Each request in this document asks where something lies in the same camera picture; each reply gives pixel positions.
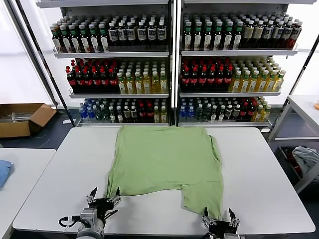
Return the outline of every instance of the cardboard box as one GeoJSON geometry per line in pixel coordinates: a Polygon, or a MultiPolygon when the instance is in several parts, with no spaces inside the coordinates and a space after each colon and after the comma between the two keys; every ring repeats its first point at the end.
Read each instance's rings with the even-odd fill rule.
{"type": "Polygon", "coordinates": [[[56,110],[42,103],[0,105],[0,118],[15,113],[30,113],[31,118],[19,122],[0,122],[0,137],[30,136],[39,132],[54,116],[56,110]]]}

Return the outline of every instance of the floor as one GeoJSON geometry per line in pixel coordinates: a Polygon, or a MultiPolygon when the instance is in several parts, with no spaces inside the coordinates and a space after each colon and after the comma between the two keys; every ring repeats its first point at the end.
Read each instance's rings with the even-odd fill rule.
{"type": "MultiPolygon", "coordinates": [[[[68,117],[64,114],[56,114],[47,126],[39,132],[37,135],[15,139],[0,139],[0,145],[3,147],[13,148],[52,148],[58,149],[61,142],[72,128],[72,125],[62,124],[68,117]]],[[[314,131],[305,124],[305,122],[297,115],[292,114],[285,122],[279,137],[283,136],[314,136],[314,131]]],[[[319,150],[319,143],[312,143],[307,145],[308,147],[319,150]]],[[[273,150],[276,150],[278,145],[271,145],[273,150]]],[[[312,183],[300,194],[300,199],[311,216],[316,228],[319,228],[319,184],[312,183]]],[[[33,239],[73,239],[75,235],[61,235],[61,234],[39,234],[30,232],[19,232],[15,231],[11,236],[11,239],[22,239],[22,238],[33,238],[33,239]]],[[[286,239],[318,239],[319,229],[311,234],[296,234],[296,235],[273,235],[265,236],[268,238],[286,238],[286,239]]],[[[260,236],[248,236],[246,239],[260,239],[260,236]]]]}

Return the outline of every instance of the blue cloth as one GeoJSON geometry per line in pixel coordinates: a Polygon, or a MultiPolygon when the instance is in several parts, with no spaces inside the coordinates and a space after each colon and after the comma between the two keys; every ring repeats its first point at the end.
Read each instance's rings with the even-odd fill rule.
{"type": "Polygon", "coordinates": [[[9,175],[11,162],[0,160],[0,187],[2,187],[9,175]]]}

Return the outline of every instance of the beverage display shelf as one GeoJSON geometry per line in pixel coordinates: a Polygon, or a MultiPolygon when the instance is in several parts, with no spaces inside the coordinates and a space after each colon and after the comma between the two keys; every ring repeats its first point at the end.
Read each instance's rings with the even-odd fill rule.
{"type": "Polygon", "coordinates": [[[182,51],[182,56],[293,56],[298,53],[297,45],[292,50],[253,49],[253,50],[218,50],[218,51],[182,51]]]}
{"type": "Polygon", "coordinates": [[[79,127],[169,126],[169,123],[79,123],[79,127]]]}
{"type": "Polygon", "coordinates": [[[313,4],[317,0],[184,0],[184,3],[274,3],[274,4],[313,4]]]}
{"type": "Polygon", "coordinates": [[[98,53],[57,53],[54,56],[62,58],[122,58],[122,57],[167,57],[168,51],[145,52],[98,52],[98,53]]]}
{"type": "Polygon", "coordinates": [[[39,8],[75,7],[75,6],[115,6],[167,4],[168,0],[42,0],[36,3],[39,8]]]}
{"type": "Polygon", "coordinates": [[[179,122],[178,126],[182,127],[194,127],[194,126],[203,126],[203,127],[271,127],[269,121],[266,122],[179,122]]]}
{"type": "Polygon", "coordinates": [[[135,95],[121,95],[121,94],[74,94],[71,93],[70,98],[72,99],[84,99],[84,98],[110,98],[110,99],[165,99],[168,98],[168,94],[135,94],[135,95]]]}
{"type": "Polygon", "coordinates": [[[278,96],[281,92],[224,92],[224,93],[179,93],[182,98],[189,97],[258,97],[258,96],[278,96]]]}

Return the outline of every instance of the white table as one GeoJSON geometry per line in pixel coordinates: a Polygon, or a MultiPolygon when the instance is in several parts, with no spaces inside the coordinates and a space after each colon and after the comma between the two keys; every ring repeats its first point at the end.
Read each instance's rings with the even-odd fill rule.
{"type": "Polygon", "coordinates": [[[0,160],[13,163],[0,188],[0,239],[10,237],[15,216],[54,154],[54,149],[0,148],[0,160]]]}
{"type": "MultiPolygon", "coordinates": [[[[118,128],[73,128],[13,222],[18,230],[64,232],[63,216],[78,215],[96,186],[104,193],[118,128]]],[[[223,210],[241,219],[240,234],[315,231],[279,163],[256,128],[208,128],[223,161],[223,210]]],[[[203,235],[201,215],[182,207],[181,192],[122,197],[106,234],[203,235]]],[[[79,225],[67,233],[77,232],[79,225]]]]}
{"type": "MultiPolygon", "coordinates": [[[[319,100],[319,95],[298,96],[289,95],[288,104],[277,120],[277,123],[268,138],[268,143],[274,141],[279,143],[301,143],[301,142],[319,142],[319,137],[289,137],[277,138],[278,133],[285,122],[287,116],[294,110],[303,120],[308,123],[313,130],[319,134],[319,111],[314,108],[315,102],[319,100]]],[[[316,164],[303,178],[295,185],[297,193],[301,192],[319,175],[319,164],[316,164]]]]}

